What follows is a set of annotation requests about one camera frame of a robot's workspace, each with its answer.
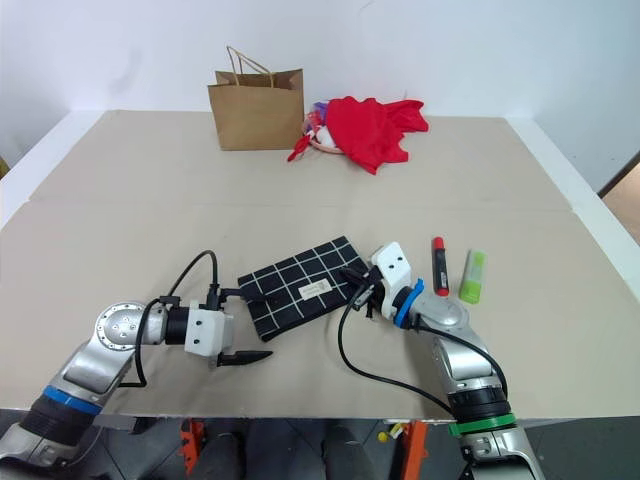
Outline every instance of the green highlighter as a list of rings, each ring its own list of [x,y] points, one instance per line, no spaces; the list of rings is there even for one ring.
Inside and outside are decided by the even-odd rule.
[[[478,303],[480,301],[480,291],[482,290],[486,264],[486,253],[480,250],[469,250],[467,263],[464,266],[462,285],[460,285],[460,300],[464,300],[467,303]]]

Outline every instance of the table surface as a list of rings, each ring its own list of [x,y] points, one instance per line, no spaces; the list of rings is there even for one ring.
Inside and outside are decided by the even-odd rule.
[[[411,160],[372,176],[342,156],[222,152],[207,113],[106,113],[0,232],[0,407],[27,408],[106,306],[164,293],[214,249],[224,286],[340,235],[367,258],[398,241],[431,278],[442,235],[454,294],[466,252],[489,263],[473,328],[502,365],[521,418],[638,415],[640,306],[544,170],[503,119],[430,118],[403,140]],[[185,299],[205,294],[204,262]],[[145,347],[150,385],[106,411],[190,416],[447,419],[438,407],[350,372],[340,311],[266,345],[247,308],[235,348],[270,358],[210,371],[181,347]],[[354,363],[442,396],[424,337],[354,313]],[[7,365],[19,368],[6,368]]]

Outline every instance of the brown paper bag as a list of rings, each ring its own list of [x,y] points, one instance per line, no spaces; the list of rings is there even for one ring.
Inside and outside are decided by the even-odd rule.
[[[302,134],[302,70],[270,72],[227,47],[232,72],[216,72],[209,100],[222,150],[289,150]],[[236,70],[236,55],[240,72]],[[243,63],[259,73],[244,73]]]

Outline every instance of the orange stand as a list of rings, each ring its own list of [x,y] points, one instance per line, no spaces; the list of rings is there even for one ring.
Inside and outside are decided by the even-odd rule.
[[[429,425],[424,422],[411,422],[404,427],[404,449],[406,456],[402,466],[402,480],[418,480],[422,461],[428,457],[425,447]]]
[[[196,466],[202,449],[204,422],[191,418],[184,420],[180,426],[180,440],[182,441],[180,453],[184,456],[184,467],[187,471],[187,476],[189,476],[193,471],[193,467]]]

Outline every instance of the white tabletop edge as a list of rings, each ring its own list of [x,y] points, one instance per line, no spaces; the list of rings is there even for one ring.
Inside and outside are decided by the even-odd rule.
[[[507,117],[507,121],[640,301],[640,245],[535,120]]]
[[[0,180],[0,229],[103,114],[69,112]]]

